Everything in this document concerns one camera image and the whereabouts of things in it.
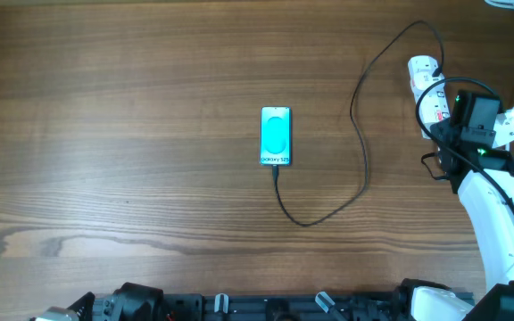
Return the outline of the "blue Galaxy S25 smartphone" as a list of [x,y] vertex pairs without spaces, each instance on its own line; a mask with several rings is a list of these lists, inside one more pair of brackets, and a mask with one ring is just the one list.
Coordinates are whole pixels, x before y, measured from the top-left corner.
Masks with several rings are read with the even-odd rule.
[[261,109],[260,164],[290,165],[291,145],[291,109],[281,106],[263,107]]

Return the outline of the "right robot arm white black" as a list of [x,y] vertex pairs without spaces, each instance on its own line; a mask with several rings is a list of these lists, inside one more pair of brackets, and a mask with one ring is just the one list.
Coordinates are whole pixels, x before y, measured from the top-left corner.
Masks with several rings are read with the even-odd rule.
[[449,107],[443,90],[416,93],[418,123],[438,144],[434,153],[474,228],[486,294],[476,305],[435,285],[408,292],[414,320],[514,320],[514,112],[495,95],[458,92]]

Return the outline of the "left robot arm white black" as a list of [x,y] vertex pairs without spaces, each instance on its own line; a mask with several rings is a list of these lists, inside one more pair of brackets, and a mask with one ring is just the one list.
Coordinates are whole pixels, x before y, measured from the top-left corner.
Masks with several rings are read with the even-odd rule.
[[125,283],[111,294],[87,292],[68,308],[51,307],[29,321],[162,321],[163,290]]

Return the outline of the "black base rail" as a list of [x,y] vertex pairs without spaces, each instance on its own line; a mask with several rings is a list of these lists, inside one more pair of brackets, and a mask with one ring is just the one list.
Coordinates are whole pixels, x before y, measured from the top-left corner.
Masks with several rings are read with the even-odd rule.
[[[336,296],[336,309],[346,320],[390,320],[392,295],[365,292],[355,296]],[[275,321],[331,320],[333,317],[311,296],[259,297],[228,299],[228,311],[215,310],[215,299],[201,294],[165,295],[150,315],[152,320],[176,321]]]

